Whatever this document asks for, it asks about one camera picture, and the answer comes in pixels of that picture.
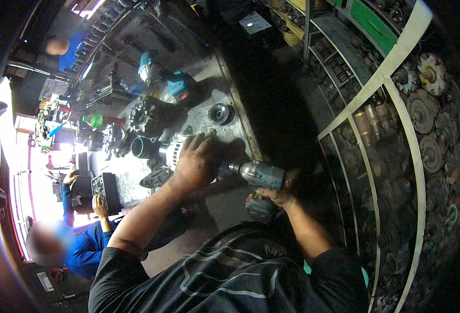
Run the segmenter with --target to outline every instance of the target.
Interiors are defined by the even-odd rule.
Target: metal frame
[[[339,148],[338,148],[338,144],[336,143],[336,139],[334,138],[333,133],[329,133],[329,134],[330,134],[331,140],[333,141],[334,148],[336,150],[336,154],[338,155],[339,163],[341,163],[341,170],[343,170],[343,175],[345,176],[346,189],[348,189],[348,195],[350,196],[350,202],[352,203],[353,223],[355,224],[355,237],[357,239],[357,255],[360,256],[360,243],[358,240],[357,214],[355,213],[355,205],[353,203],[352,189],[350,188],[350,182],[348,181],[348,175],[346,174],[345,164],[343,163],[343,159],[341,158],[341,154],[339,153]]]
[[[332,139],[333,144],[336,147],[336,151],[337,151],[338,146],[336,146],[336,141],[334,141],[334,139],[332,137],[331,137],[331,139]],[[320,139],[318,140],[318,144],[321,147],[322,154],[324,154],[324,158],[327,160],[327,155],[326,155],[326,152],[324,151],[324,149],[322,147],[322,143],[321,143]],[[346,242],[345,219],[343,218],[343,211],[341,211],[341,202],[339,202],[338,189],[336,188],[336,182],[334,182],[333,173],[330,170],[330,166],[329,166],[328,163],[326,163],[326,165],[327,165],[327,170],[329,171],[330,180],[333,183],[334,192],[336,193],[336,200],[338,201],[339,214],[341,214],[341,223],[343,224],[343,238],[345,240],[345,247],[348,247],[348,244]]]
[[[362,106],[365,103],[365,101],[367,101],[367,99],[369,99],[371,95],[374,92],[376,92],[377,89],[379,89],[382,85],[385,86],[385,88],[389,92],[389,95],[393,103],[396,106],[405,135],[408,140],[409,149],[413,159],[414,174],[416,178],[416,191],[418,195],[418,224],[416,229],[416,243],[414,248],[414,255],[410,265],[410,271],[406,284],[402,291],[401,298],[395,309],[396,313],[400,312],[400,310],[403,307],[403,304],[405,303],[410,287],[412,286],[412,283],[414,281],[414,276],[419,265],[419,259],[421,257],[421,250],[426,225],[426,185],[421,160],[421,152],[419,149],[417,137],[414,132],[414,127],[410,120],[410,116],[408,115],[405,104],[403,103],[400,94],[398,93],[393,81],[391,80],[390,75],[393,74],[393,72],[395,72],[395,70],[402,64],[405,58],[407,58],[407,56],[411,53],[415,45],[418,44],[419,40],[421,39],[421,36],[428,28],[432,18],[433,13],[429,10],[429,8],[422,0],[418,0],[414,5],[413,12],[410,15],[406,27],[402,31],[402,34],[397,40],[396,45],[388,53],[385,60],[382,62],[382,64],[379,66],[376,72],[372,75],[372,77],[368,80],[368,82],[363,86],[362,90],[356,95],[356,97],[354,97],[353,100],[345,107],[345,109],[343,109],[341,113],[334,119],[334,121],[331,122],[331,124],[329,124],[329,126],[322,130],[321,133],[318,135],[319,141],[327,135],[330,135],[332,137],[332,131],[339,125],[341,125],[342,122],[346,120],[350,122],[353,132],[357,138],[358,146],[360,147],[360,150],[362,152],[365,167],[367,170],[367,175],[369,177],[369,183],[371,185],[372,191],[372,199],[375,205],[377,233],[379,234],[381,230],[379,225],[379,209],[377,208],[377,194],[372,176],[372,171],[369,164],[369,160],[367,158],[367,154],[365,152],[365,147],[361,142],[360,134],[358,133],[358,129],[353,120],[352,114],[360,106]],[[377,259],[375,280],[372,289],[372,297],[369,311],[371,311],[372,306],[374,304],[377,289],[377,281],[379,279],[379,267],[381,265],[381,250],[379,249],[379,247],[377,247],[376,258]]]
[[[410,155],[413,159],[414,174],[416,178],[416,193],[418,195],[418,227],[416,230],[416,243],[414,246],[413,261],[410,264],[410,271],[407,277],[407,282],[403,288],[402,296],[400,301],[395,308],[395,313],[400,312],[404,302],[406,301],[407,295],[409,294],[410,287],[413,284],[414,276],[418,269],[419,259],[421,257],[422,244],[425,236],[426,226],[426,183],[425,183],[425,171],[422,166],[421,151],[419,148],[418,139],[414,132],[413,123],[410,120],[405,103],[400,97],[400,93],[396,89],[393,81],[390,77],[384,79],[384,87],[388,91],[395,108],[400,116],[403,130],[407,136],[407,142],[409,144]]]

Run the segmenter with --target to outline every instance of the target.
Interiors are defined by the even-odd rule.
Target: black cloth
[[[361,268],[343,249],[319,255],[308,275],[269,231],[241,223],[151,279],[138,259],[107,247],[89,312],[367,311]]]
[[[171,176],[174,174],[171,170],[168,170],[164,167],[165,162],[162,162],[156,158],[148,159],[146,162],[148,167],[151,170],[151,173],[148,174],[145,178],[140,180],[139,185],[145,188],[158,188],[162,187],[163,184],[168,181]]]

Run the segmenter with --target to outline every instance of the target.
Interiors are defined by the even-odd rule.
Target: starter motor part
[[[339,139],[343,142],[344,146],[350,150],[355,150],[357,146],[357,138],[353,133],[353,129],[349,124],[344,124],[338,128]]]
[[[423,89],[411,93],[407,99],[407,111],[414,129],[421,134],[432,131],[439,109],[438,101]]]
[[[427,179],[426,183],[426,210],[436,211],[446,207],[449,200],[449,184],[444,172],[438,172]]]
[[[446,143],[449,147],[455,146],[458,141],[456,119],[447,112],[440,112],[435,119],[435,127],[439,141]]]
[[[444,104],[449,107],[452,115],[457,115],[460,112],[460,88],[449,73],[446,73],[446,82],[446,91],[443,94]]]
[[[378,101],[377,106],[375,107],[379,121],[381,122],[381,128],[383,129],[383,134],[389,136],[395,133],[395,124],[391,118],[388,104],[382,101]]]
[[[423,136],[419,142],[422,164],[430,173],[436,173],[444,166],[446,149],[443,144],[436,140],[435,136]]]
[[[209,120],[217,126],[223,126],[230,123],[233,119],[233,115],[233,107],[224,103],[213,105],[207,113]]]
[[[374,141],[372,139],[372,128],[369,120],[367,119],[367,114],[364,112],[359,112],[355,114],[355,124],[358,128],[358,133],[362,138],[362,142],[365,147],[370,147],[373,145]]]
[[[423,53],[418,63],[421,85],[430,94],[439,96],[446,89],[446,66],[433,53]]]
[[[412,66],[409,63],[405,63],[391,77],[398,90],[402,91],[407,97],[418,89],[418,78],[418,74],[412,70]]]
[[[382,134],[381,125],[379,124],[379,118],[377,117],[374,104],[369,103],[365,106],[365,114],[369,120],[369,124],[371,124],[372,132],[376,136],[376,140],[380,140]]]

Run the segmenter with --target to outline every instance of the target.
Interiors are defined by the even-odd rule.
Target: black box
[[[93,178],[91,181],[91,189],[93,190],[93,196],[101,192],[105,197],[106,205],[108,206],[108,214],[116,214],[122,210],[122,205],[119,202],[115,174],[102,173]]]

